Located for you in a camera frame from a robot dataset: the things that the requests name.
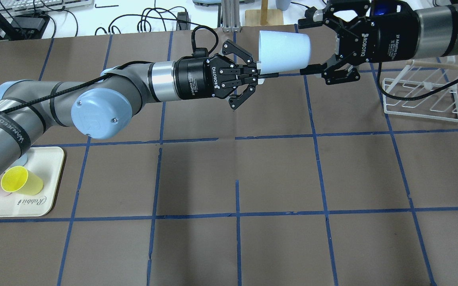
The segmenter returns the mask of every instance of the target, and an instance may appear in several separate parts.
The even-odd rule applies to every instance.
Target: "white surface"
[[[97,27],[104,27],[107,29],[111,21],[122,14],[140,14],[147,7],[153,7],[153,0],[94,0],[97,6],[119,5],[114,8],[95,8],[94,5],[87,7],[76,7],[69,9],[78,19],[79,33],[78,36],[89,36],[95,34]],[[321,0],[296,0],[295,2],[302,3],[308,6],[315,6],[322,9],[324,4]],[[427,8],[429,0],[406,0],[413,9]],[[240,19],[241,25],[245,25],[245,10],[260,9],[260,0],[254,3],[244,4],[240,3]],[[187,8],[191,21],[206,25],[209,27],[217,27],[218,7],[217,6],[197,6],[192,0],[157,0],[157,7],[172,8],[174,6],[184,6]],[[270,0],[268,3],[269,9],[276,9],[275,1]],[[177,8],[173,12],[181,12],[183,9]],[[291,4],[287,11],[283,12],[284,24],[295,24],[299,18],[303,18],[305,7],[300,5]],[[75,21],[72,15],[66,12],[49,12],[49,15],[56,20],[58,24],[56,38],[72,37],[75,34]],[[122,33],[136,33],[137,23],[140,18],[137,16],[129,16],[120,18],[115,22],[115,25],[122,31]],[[163,31],[164,27],[162,21],[151,19],[150,20],[153,31]],[[175,21],[166,21],[168,31],[176,28]],[[44,38],[52,36],[53,23],[49,23]]]
[[[0,197],[0,217],[42,216],[52,208],[60,179],[65,151],[59,147],[30,148],[24,167],[43,180],[36,195],[12,193]]]
[[[298,70],[311,59],[311,40],[306,34],[283,31],[259,32],[261,74]]]

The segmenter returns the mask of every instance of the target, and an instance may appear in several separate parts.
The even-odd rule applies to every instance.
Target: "tabletop surface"
[[[256,54],[259,29],[217,32]],[[300,33],[313,63],[333,53],[332,31]],[[189,31],[0,42],[0,84],[190,53]],[[287,72],[236,111],[148,104],[104,141],[51,128],[34,146],[67,154],[56,204],[0,218],[0,285],[458,285],[458,123],[385,115],[360,70]]]

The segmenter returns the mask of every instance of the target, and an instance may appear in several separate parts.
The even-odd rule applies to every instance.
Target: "keyboard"
[[[8,12],[12,16],[33,14],[33,1],[35,1],[35,8],[37,11],[50,11],[47,7],[44,7],[40,0],[1,0],[1,3],[5,6]],[[77,6],[86,6],[93,4],[93,0],[43,0],[45,5],[51,7],[52,9],[61,9],[65,6],[66,9],[77,7]],[[0,4],[0,13],[4,17],[9,17],[5,9]]]

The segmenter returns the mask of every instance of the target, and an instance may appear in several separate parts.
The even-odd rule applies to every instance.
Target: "white cup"
[[[259,32],[260,74],[302,69],[310,59],[309,36],[283,31]]]

